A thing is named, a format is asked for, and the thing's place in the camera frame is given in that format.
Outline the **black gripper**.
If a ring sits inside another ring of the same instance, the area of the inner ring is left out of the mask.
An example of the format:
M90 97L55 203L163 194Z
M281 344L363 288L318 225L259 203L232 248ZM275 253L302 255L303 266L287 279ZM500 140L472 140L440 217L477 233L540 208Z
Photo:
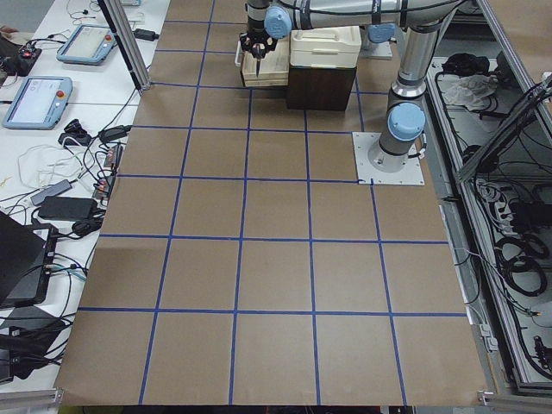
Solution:
M254 58L265 58L277 46L277 40L269 36L266 31L241 33L239 41L241 50L251 53Z

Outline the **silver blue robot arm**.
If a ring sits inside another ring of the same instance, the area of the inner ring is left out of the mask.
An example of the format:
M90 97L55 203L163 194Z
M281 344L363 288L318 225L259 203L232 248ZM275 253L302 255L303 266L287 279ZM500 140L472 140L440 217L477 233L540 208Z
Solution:
M369 151L381 171L398 171L406 163L426 118L420 106L425 78L443 22L460 1L246 1L247 30L241 50L257 61L272 52L293 30L347 26L373 28L393 23L409 31L397 77L388 94L386 128Z

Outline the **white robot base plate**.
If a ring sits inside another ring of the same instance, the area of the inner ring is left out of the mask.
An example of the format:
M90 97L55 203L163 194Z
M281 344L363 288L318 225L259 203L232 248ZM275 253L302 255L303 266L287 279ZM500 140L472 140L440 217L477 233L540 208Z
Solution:
M380 148L380 133L353 132L357 181L361 185L424 185L416 145L408 154L390 155Z

